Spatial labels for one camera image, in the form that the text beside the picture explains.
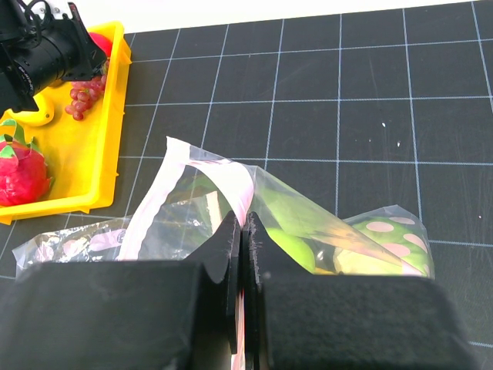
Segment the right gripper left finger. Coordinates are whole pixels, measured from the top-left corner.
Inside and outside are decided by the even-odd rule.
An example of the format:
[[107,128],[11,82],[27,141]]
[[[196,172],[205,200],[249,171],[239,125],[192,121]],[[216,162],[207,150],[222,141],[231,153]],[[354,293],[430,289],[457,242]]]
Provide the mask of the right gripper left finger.
[[3,369],[228,369],[241,228],[181,261],[44,263],[1,303]]

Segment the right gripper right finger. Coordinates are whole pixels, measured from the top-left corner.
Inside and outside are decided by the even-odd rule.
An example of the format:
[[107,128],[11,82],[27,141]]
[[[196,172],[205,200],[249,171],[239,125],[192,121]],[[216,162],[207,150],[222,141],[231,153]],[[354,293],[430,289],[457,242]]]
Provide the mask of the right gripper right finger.
[[422,277],[315,275],[267,234],[243,233],[248,369],[476,369],[441,287]]

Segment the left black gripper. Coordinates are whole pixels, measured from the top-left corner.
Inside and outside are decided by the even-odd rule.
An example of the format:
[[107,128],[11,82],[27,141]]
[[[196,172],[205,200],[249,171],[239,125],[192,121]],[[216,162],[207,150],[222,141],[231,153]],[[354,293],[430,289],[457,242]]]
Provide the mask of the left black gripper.
[[55,19],[55,45],[62,54],[65,82],[89,81],[101,77],[107,56],[92,40],[74,2],[68,2],[68,11]]

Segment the dark red grapes toy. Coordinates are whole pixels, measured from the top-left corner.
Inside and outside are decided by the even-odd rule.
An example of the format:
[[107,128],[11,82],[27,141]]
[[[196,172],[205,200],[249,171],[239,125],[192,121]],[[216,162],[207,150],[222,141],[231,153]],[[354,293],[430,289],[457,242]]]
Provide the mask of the dark red grapes toy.
[[88,111],[104,96],[106,75],[96,76],[89,81],[71,82],[71,85],[71,102],[65,107],[65,112],[74,120],[82,121]]

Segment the green lime toy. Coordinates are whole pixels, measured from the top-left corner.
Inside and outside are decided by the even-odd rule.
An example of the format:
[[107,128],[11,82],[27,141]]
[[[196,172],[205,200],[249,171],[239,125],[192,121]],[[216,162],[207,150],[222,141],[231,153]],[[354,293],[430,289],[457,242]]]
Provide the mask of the green lime toy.
[[300,237],[276,228],[267,228],[269,237],[300,266],[310,273],[315,272],[315,256],[311,247]]

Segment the green cabbage toy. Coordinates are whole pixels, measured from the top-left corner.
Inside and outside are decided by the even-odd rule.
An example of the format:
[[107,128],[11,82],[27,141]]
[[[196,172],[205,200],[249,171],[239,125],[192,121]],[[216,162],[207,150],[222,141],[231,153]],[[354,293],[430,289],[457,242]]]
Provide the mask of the green cabbage toy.
[[334,266],[343,274],[403,274],[434,277],[434,265],[423,224],[412,217],[366,217],[350,225],[399,257],[403,267],[345,249],[334,251]]

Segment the pink polka dot zip bag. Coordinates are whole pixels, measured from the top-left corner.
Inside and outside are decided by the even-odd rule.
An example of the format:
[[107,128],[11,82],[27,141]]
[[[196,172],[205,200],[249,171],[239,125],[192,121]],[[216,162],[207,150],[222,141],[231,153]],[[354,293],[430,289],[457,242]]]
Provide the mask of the pink polka dot zip bag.
[[399,276],[433,280],[403,274],[343,274],[334,266],[334,251],[340,248],[403,267],[404,262],[399,257],[354,229],[350,223],[366,217],[417,219],[405,209],[392,205],[342,220],[258,166],[228,160],[174,138],[167,140],[161,167],[131,217],[119,259],[147,261],[137,260],[137,251],[145,238],[145,228],[151,224],[163,204],[190,200],[212,192],[217,193],[214,199],[219,204],[222,220],[228,213],[233,213],[241,228],[236,295],[237,346],[232,365],[228,369],[248,369],[245,356],[242,249],[243,233],[251,213],[259,216],[266,229],[281,229],[305,241],[315,256],[315,275]]

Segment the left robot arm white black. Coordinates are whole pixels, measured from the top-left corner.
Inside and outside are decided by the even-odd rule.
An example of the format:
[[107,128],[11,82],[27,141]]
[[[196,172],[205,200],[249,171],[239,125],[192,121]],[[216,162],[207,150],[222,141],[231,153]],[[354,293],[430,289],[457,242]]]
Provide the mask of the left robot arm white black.
[[57,80],[102,75],[107,55],[74,2],[1,2],[1,112],[37,112],[34,96]]

